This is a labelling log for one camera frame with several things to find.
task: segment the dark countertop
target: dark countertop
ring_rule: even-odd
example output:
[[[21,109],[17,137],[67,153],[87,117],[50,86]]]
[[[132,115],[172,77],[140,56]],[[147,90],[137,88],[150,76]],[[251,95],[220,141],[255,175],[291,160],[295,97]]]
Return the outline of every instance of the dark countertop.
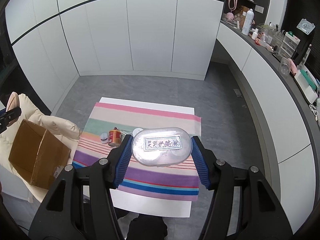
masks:
[[[287,88],[288,92],[290,93],[293,101],[295,102],[301,117],[303,119],[303,122],[306,126],[312,151],[313,151],[313,157],[315,160],[315,167],[316,167],[316,195],[315,195],[315,203],[317,203],[319,198],[319,188],[320,188],[320,179],[319,179],[319,167],[320,167],[320,128],[315,120],[315,116],[310,111],[308,103],[303,98],[303,95],[301,94],[297,84],[293,80],[292,76],[288,76],[287,78],[284,78],[278,71],[278,67],[280,65],[279,61],[273,57],[273,55],[267,51],[266,48],[257,45],[253,39],[251,39],[250,36],[243,35],[239,30],[233,28],[233,26],[223,23],[225,26],[227,26],[230,30],[235,32],[237,35],[239,35],[243,40],[245,40],[253,49],[255,49],[256,52],[260,54],[260,56],[269,64],[269,66],[273,69],[273,71],[277,74],[279,79],[282,81],[284,86]]]

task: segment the screw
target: screw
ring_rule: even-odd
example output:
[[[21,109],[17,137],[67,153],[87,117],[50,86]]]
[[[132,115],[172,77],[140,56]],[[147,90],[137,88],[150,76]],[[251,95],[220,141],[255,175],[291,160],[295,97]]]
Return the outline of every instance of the screw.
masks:
[[[256,166],[251,166],[251,167],[250,167],[250,170],[251,170],[252,172],[258,172],[258,171],[259,171],[258,167],[256,167]]]
[[[71,164],[68,164],[67,166],[64,167],[65,171],[71,171],[73,169],[73,166]]]
[[[216,163],[218,165],[222,166],[222,165],[225,165],[226,162],[224,160],[222,160],[222,159],[218,159],[218,160],[216,160]]]
[[[99,163],[100,163],[101,165],[105,165],[105,164],[108,163],[108,159],[107,159],[107,158],[102,158],[102,159],[99,160]]]

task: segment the striped cloth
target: striped cloth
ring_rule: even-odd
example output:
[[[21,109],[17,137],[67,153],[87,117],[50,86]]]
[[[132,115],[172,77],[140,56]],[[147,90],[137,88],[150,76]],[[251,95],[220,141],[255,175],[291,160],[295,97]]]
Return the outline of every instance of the striped cloth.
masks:
[[[78,142],[72,164],[76,168],[89,166],[106,157],[112,148],[100,142],[100,134],[114,127],[126,131],[137,127],[180,127],[190,136],[200,136],[200,121],[192,114],[96,103]],[[143,166],[131,157],[118,190],[147,197],[195,201],[199,192],[199,177],[191,156],[183,163],[168,167]]]

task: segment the cream cushion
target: cream cushion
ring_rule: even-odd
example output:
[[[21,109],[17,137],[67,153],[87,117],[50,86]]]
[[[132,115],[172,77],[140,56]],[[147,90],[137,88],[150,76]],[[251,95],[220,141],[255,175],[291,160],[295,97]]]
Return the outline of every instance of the cream cushion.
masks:
[[[40,202],[42,202],[44,196],[47,194],[47,189],[31,186],[26,182],[13,168],[8,160],[11,146],[19,126],[23,119],[29,120],[33,123],[41,125],[47,128],[52,134],[55,135],[60,141],[62,141],[67,147],[71,149],[68,164],[72,163],[73,156],[76,151],[78,140],[81,135],[81,130],[72,122],[56,117],[44,115],[25,95],[19,95],[21,116],[18,121],[7,128],[2,134],[0,134],[0,165],[6,168],[22,179],[33,196]]]

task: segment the metal plate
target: metal plate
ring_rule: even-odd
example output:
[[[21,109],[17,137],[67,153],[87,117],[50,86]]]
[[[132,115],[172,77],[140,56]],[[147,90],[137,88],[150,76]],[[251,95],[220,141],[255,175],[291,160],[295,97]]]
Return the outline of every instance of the metal plate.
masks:
[[[302,19],[297,26],[299,30],[303,31],[307,35],[309,35],[315,27],[316,26],[313,23],[308,22],[307,19]]]

